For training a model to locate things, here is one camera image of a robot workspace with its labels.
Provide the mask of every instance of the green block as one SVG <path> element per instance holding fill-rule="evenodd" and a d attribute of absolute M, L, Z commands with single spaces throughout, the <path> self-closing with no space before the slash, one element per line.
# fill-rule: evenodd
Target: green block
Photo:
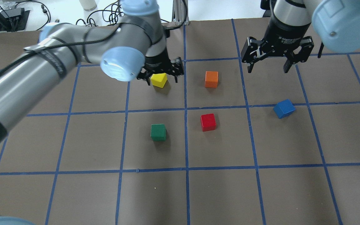
<path fill-rule="evenodd" d="M 165 124 L 152 124 L 151 138 L 153 141 L 166 141 Z"/>

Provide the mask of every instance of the metal frame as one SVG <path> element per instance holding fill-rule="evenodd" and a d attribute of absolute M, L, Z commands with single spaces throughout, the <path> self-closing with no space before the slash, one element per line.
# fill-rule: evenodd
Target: metal frame
<path fill-rule="evenodd" d="M 185 15 L 184 10 L 184 3 L 182 0 L 173 0 L 172 21 L 175 22 L 176 25 L 181 25 L 181 23 L 183 22 Z M 188 24 L 190 24 L 190 21 L 187 15 L 184 25 Z"/>

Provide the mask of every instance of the red block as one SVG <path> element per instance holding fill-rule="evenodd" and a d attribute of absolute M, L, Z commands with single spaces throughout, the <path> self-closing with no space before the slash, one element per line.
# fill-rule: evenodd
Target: red block
<path fill-rule="evenodd" d="M 201 115 L 202 131 L 213 131 L 216 129 L 216 120 L 213 113 Z"/>

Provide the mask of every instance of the electrical cord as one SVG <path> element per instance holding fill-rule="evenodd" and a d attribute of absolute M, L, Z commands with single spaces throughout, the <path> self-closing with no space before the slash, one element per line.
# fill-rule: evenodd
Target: electrical cord
<path fill-rule="evenodd" d="M 181 22 L 181 24 L 177 27 L 168 27 L 166 28 L 167 30 L 176 30 L 176 29 L 179 29 L 181 26 L 184 25 L 184 23 L 186 22 L 186 19 L 188 17 L 188 7 L 187 7 L 187 4 L 186 4 L 186 0 L 183 0 L 183 4 L 184 4 L 184 10 L 186 11 L 185 15 L 184 15 L 184 19 L 183 21 Z"/>
<path fill-rule="evenodd" d="M 12 62 L 11 64 L 7 65 L 2 70 L 0 70 L 0 77 L 2 77 L 8 70 L 10 70 L 12 67 L 16 66 L 17 64 L 20 64 L 20 63 L 28 60 L 29 58 L 36 56 L 40 51 L 51 50 L 51 49 L 56 49 L 56 48 L 61 48 L 61 47 L 70 47 L 70 46 L 76 46 L 76 45 L 87 45 L 87 44 L 101 43 L 101 42 L 104 42 L 104 41 L 110 39 L 111 37 L 113 37 L 117 29 L 118 29 L 118 27 L 114 31 L 112 31 L 112 33 L 110 33 L 108 36 L 106 36 L 106 37 L 104 37 L 102 39 L 99 39 L 99 40 L 58 44 L 58 45 L 44 47 L 44 48 L 42 48 L 40 50 L 31 51 L 28 54 L 18 58 L 17 60 Z"/>
<path fill-rule="evenodd" d="M 42 9 L 42 12 L 44 14 L 47 15 L 47 21 L 44 23 L 44 25 L 42 25 L 40 28 L 38 28 L 37 30 L 41 30 L 47 23 L 50 23 L 51 22 L 51 11 L 48 9 L 48 7 L 42 3 L 42 2 L 38 2 L 38 1 L 34 1 L 34 0 L 26 0 L 26 1 L 23 1 L 23 2 L 18 2 L 15 4 L 15 8 L 17 8 L 18 4 L 21 4 L 21 3 L 39 3 L 41 4 L 41 9 Z"/>
<path fill-rule="evenodd" d="M 102 12 L 102 19 L 105 22 L 109 23 L 108 26 L 116 25 L 118 23 L 118 21 L 119 21 L 119 16 L 121 14 L 123 14 L 123 11 L 121 10 L 121 8 L 122 7 L 120 5 L 120 0 L 116 0 L 114 3 L 111 3 L 111 4 L 107 5 L 104 9 L 93 11 L 92 13 L 90 13 L 88 15 L 86 20 L 78 19 L 76 21 L 76 25 L 77 25 L 77 23 L 82 21 L 86 27 L 88 27 L 88 26 L 97 27 L 96 22 L 92 18 L 92 16 L 94 14 L 96 14 L 96 13 L 99 13 L 99 12 Z"/>

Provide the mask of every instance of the blue block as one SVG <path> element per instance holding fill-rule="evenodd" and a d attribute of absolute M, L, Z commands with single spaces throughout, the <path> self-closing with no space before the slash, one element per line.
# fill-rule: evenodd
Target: blue block
<path fill-rule="evenodd" d="M 281 118 L 291 115 L 293 113 L 293 111 L 295 111 L 295 107 L 293 106 L 293 104 L 291 103 L 291 101 L 289 99 L 286 99 L 284 101 L 279 102 L 273 108 L 273 110 L 277 114 L 278 118 L 281 119 Z"/>

